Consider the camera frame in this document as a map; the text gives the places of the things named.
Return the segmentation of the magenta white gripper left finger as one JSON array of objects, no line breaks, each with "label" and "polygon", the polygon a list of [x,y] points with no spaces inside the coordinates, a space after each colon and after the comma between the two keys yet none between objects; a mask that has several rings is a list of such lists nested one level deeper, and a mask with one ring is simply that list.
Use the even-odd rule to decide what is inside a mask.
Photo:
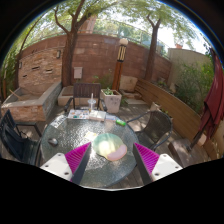
[{"label": "magenta white gripper left finger", "polygon": [[74,148],[66,154],[57,153],[41,169],[79,185],[91,151],[91,143]]}]

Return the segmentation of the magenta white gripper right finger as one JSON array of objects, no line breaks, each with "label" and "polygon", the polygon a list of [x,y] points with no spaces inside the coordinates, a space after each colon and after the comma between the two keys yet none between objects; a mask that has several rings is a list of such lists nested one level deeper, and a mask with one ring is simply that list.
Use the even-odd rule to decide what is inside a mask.
[{"label": "magenta white gripper right finger", "polygon": [[157,154],[138,143],[133,144],[133,154],[144,185],[182,169],[168,154]]}]

